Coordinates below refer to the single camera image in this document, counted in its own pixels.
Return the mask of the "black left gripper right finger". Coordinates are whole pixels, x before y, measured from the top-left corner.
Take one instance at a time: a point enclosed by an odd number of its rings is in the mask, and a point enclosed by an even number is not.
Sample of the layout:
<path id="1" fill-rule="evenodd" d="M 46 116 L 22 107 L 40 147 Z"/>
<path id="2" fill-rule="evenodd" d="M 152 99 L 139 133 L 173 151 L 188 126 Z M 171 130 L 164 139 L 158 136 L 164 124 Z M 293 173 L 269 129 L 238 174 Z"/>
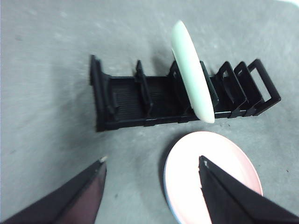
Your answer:
<path id="1" fill-rule="evenodd" d="M 297 224 L 299 217 L 251 190 L 205 156 L 201 191 L 213 224 Z"/>

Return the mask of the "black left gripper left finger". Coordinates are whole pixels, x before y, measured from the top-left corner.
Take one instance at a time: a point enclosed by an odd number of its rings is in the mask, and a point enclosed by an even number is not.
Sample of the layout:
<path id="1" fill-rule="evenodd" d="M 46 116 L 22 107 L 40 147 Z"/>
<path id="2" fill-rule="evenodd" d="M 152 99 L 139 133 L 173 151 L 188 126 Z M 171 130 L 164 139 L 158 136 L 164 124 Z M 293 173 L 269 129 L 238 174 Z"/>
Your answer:
<path id="1" fill-rule="evenodd" d="M 93 224 L 104 194 L 107 165 L 97 160 L 60 188 L 3 224 Z"/>

